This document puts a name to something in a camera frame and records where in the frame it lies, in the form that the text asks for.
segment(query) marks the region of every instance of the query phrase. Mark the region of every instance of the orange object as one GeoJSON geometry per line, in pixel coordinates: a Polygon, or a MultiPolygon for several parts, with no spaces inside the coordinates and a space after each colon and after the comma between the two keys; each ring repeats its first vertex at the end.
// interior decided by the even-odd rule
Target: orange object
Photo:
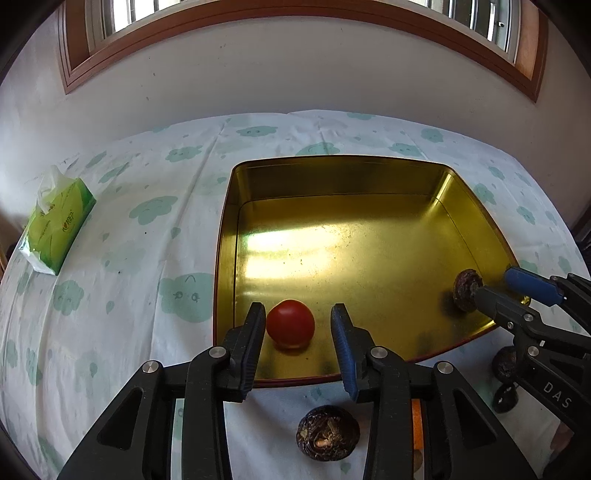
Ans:
{"type": "Polygon", "coordinates": [[[421,415],[421,401],[413,398],[413,445],[415,450],[422,450],[423,443],[423,417],[421,415]]]}

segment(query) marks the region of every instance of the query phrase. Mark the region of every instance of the tray rim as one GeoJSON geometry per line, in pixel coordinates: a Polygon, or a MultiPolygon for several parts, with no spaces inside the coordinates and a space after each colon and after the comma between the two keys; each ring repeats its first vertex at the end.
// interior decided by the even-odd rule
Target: tray rim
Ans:
{"type": "MultiPolygon", "coordinates": [[[[514,266],[519,265],[517,258],[515,256],[515,254],[513,253],[511,246],[509,245],[509,242],[507,242],[505,236],[501,232],[501,229],[499,228],[499,226],[496,224],[492,215],[489,213],[488,210],[486,210],[486,207],[484,207],[484,205],[482,204],[480,199],[476,196],[474,191],[469,187],[469,185],[465,182],[465,180],[461,177],[461,175],[458,172],[456,172],[456,170],[454,170],[452,167],[445,165],[443,163],[426,161],[426,160],[417,159],[417,158],[383,157],[381,155],[362,155],[362,154],[335,154],[335,155],[326,154],[326,155],[301,155],[301,156],[297,156],[297,157],[296,156],[271,157],[271,158],[259,158],[256,160],[245,160],[240,163],[237,163],[232,168],[232,171],[230,172],[230,175],[228,178],[231,180],[235,171],[239,167],[244,167],[245,165],[252,164],[252,163],[258,163],[260,161],[265,161],[265,160],[266,161],[269,161],[269,160],[288,161],[288,160],[299,160],[299,159],[305,160],[305,159],[309,159],[309,158],[319,158],[319,157],[330,157],[330,158],[333,158],[333,157],[335,157],[335,158],[339,158],[339,157],[365,157],[365,158],[379,158],[382,160],[408,160],[408,161],[415,161],[418,163],[434,164],[434,165],[441,167],[443,170],[447,171],[447,173],[449,175],[455,177],[458,181],[460,181],[462,188],[466,191],[467,195],[470,197],[472,202],[474,202],[474,204],[478,207],[478,209],[484,215],[484,217],[486,218],[488,223],[491,226],[493,226],[493,230],[495,231],[495,235],[507,247],[505,249],[507,250],[508,256],[510,257],[511,265],[514,265],[514,266]]],[[[228,188],[226,189],[226,194],[224,196],[222,214],[220,216],[220,224],[219,224],[218,232],[217,232],[217,243],[216,243],[217,249],[216,249],[216,264],[215,264],[216,269],[215,269],[214,282],[213,282],[213,316],[212,316],[212,333],[213,333],[212,340],[214,342],[214,345],[215,345],[215,342],[217,342],[217,321],[216,321],[216,318],[217,318],[217,282],[218,282],[217,272],[219,270],[220,247],[222,244],[222,219],[223,219],[224,211],[226,210],[226,204],[228,202],[228,196],[230,193],[229,185],[230,184],[228,182],[228,188]]],[[[529,297],[524,297],[522,300],[522,302],[526,305],[529,305],[530,301],[531,301],[531,299],[529,297]]],[[[490,327],[483,329],[482,331],[478,332],[477,334],[472,335],[471,337],[469,337],[465,340],[462,340],[459,343],[452,345],[450,348],[445,348],[445,349],[442,349],[442,350],[437,351],[435,353],[428,353],[427,355],[418,356],[418,357],[406,360],[406,362],[410,363],[410,364],[416,364],[419,362],[429,360],[431,358],[435,358],[435,357],[442,355],[446,352],[450,352],[451,350],[454,350],[462,345],[465,345],[466,343],[476,340],[477,338],[480,338],[481,336],[483,336],[487,333],[490,333],[490,332],[496,330],[497,328],[498,328],[498,325],[495,325],[493,323],[490,327]]],[[[323,383],[338,382],[341,379],[342,378],[341,378],[340,373],[330,374],[330,375],[315,375],[313,377],[266,378],[266,379],[262,379],[262,380],[261,379],[255,380],[253,388],[302,387],[305,385],[319,385],[319,384],[323,384],[323,383]]]]}

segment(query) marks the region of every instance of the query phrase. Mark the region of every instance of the gold metal tray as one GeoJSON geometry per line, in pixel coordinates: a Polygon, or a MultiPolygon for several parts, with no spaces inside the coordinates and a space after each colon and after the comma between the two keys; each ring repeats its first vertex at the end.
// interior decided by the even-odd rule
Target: gold metal tray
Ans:
{"type": "Polygon", "coordinates": [[[470,188],[450,168],[400,158],[331,155],[257,160],[232,172],[220,225],[214,342],[251,302],[304,302],[316,332],[303,352],[265,334],[257,386],[339,377],[330,309],[407,360],[429,358],[493,328],[453,305],[456,275],[474,268],[505,290],[517,265],[470,188]]]}

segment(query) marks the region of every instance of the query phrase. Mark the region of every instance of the dark brown mushroom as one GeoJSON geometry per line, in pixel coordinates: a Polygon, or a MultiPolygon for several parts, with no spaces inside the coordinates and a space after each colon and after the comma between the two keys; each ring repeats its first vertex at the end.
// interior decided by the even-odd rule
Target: dark brown mushroom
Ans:
{"type": "Polygon", "coordinates": [[[295,439],[300,450],[312,460],[342,460],[359,441],[359,424],[348,411],[325,405],[310,410],[300,420],[295,439]]]}
{"type": "Polygon", "coordinates": [[[507,413],[513,410],[519,402],[519,395],[515,384],[501,385],[492,399],[492,409],[497,413],[507,413]]]}
{"type": "Polygon", "coordinates": [[[504,346],[492,359],[492,372],[503,383],[513,383],[517,373],[517,349],[513,345],[504,346]]]}
{"type": "Polygon", "coordinates": [[[463,312],[474,312],[474,295],[482,287],[482,277],[471,268],[461,271],[453,283],[453,303],[463,312]]]}

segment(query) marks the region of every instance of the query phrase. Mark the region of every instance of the bed sheet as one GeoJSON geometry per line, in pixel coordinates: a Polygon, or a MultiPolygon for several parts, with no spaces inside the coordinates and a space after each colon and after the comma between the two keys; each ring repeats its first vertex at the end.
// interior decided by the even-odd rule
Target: bed sheet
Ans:
{"type": "MultiPolygon", "coordinates": [[[[354,112],[243,114],[162,127],[75,155],[60,166],[80,176],[97,203],[60,274],[35,273],[13,255],[0,286],[0,419],[42,479],[57,476],[144,361],[186,362],[211,346],[217,232],[232,168],[339,153],[448,165],[480,198],[522,267],[589,278],[567,226],[516,159],[427,125],[354,112]],[[173,301],[179,291],[184,300],[173,301]]],[[[560,309],[532,306],[548,324],[581,332],[560,309]]],[[[511,341],[498,329],[425,364],[452,361],[490,404],[499,385],[490,362],[511,341]]],[[[522,389],[519,396],[499,418],[540,473],[558,420],[522,389]]],[[[371,408],[352,404],[340,382],[255,390],[225,410],[236,479],[362,476],[371,408]],[[299,420],[326,403],[346,406],[361,425],[359,446],[340,462],[310,460],[294,441],[299,420]]],[[[173,479],[180,479],[182,412],[179,401],[173,479]]]]}

